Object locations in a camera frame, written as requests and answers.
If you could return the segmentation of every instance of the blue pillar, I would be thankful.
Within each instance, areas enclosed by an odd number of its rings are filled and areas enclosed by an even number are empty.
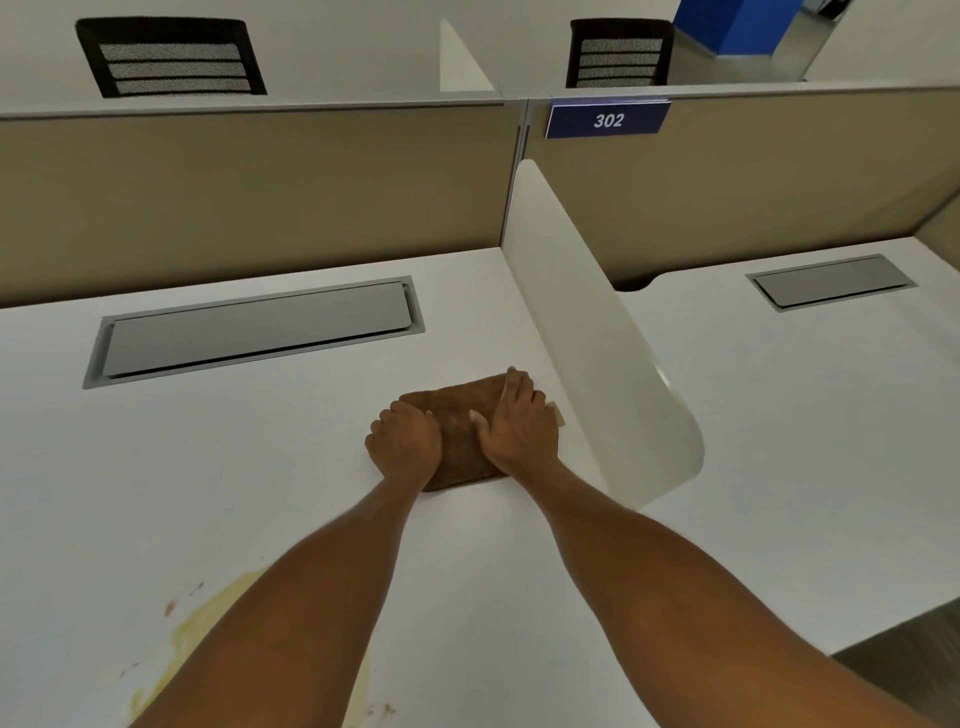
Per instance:
[[[718,56],[769,56],[804,0],[683,0],[674,24]]]

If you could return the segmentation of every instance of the white divider panel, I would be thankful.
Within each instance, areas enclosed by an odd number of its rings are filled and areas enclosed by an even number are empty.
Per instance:
[[[440,21],[440,91],[494,91],[456,29]]]
[[[503,254],[611,495],[639,508],[696,475],[696,420],[530,159],[516,172]]]

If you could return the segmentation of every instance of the beige partition panel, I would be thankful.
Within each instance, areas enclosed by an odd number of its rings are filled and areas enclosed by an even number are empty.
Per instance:
[[[518,108],[0,123],[0,305],[499,244]]]
[[[917,237],[927,248],[960,270],[960,197],[920,228]]]
[[[960,88],[677,99],[658,134],[526,147],[607,275],[913,234],[960,186]]]

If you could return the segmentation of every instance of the yellow stain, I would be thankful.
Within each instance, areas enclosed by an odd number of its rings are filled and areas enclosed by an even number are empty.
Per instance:
[[[138,690],[133,694],[130,701],[130,720],[136,720],[141,713],[147,710],[147,707],[154,702],[164,688],[170,683],[177,671],[183,667],[190,654],[197,648],[197,645],[206,637],[206,634],[213,628],[213,625],[220,621],[220,618],[227,613],[227,610],[233,606],[233,602],[239,599],[243,592],[250,588],[254,581],[260,578],[266,569],[259,571],[248,571],[240,575],[227,587],[224,587],[215,596],[197,607],[190,615],[180,623],[169,639],[171,648],[174,651],[174,659],[169,667],[164,671],[156,686],[151,691],[150,696],[144,699],[143,691]],[[367,686],[370,681],[370,666],[367,662],[367,656],[364,656],[363,663],[360,666],[360,672],[357,674],[356,683],[353,686],[353,692],[350,694],[350,701],[347,706],[347,714],[344,716],[344,728],[358,728],[367,716]]]

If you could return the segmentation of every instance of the forearm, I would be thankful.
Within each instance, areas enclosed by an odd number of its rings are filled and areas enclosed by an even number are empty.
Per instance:
[[[420,485],[384,481],[287,551],[221,619],[136,728],[340,728]]]
[[[563,466],[520,480],[663,728],[927,725],[805,643],[670,529]]]

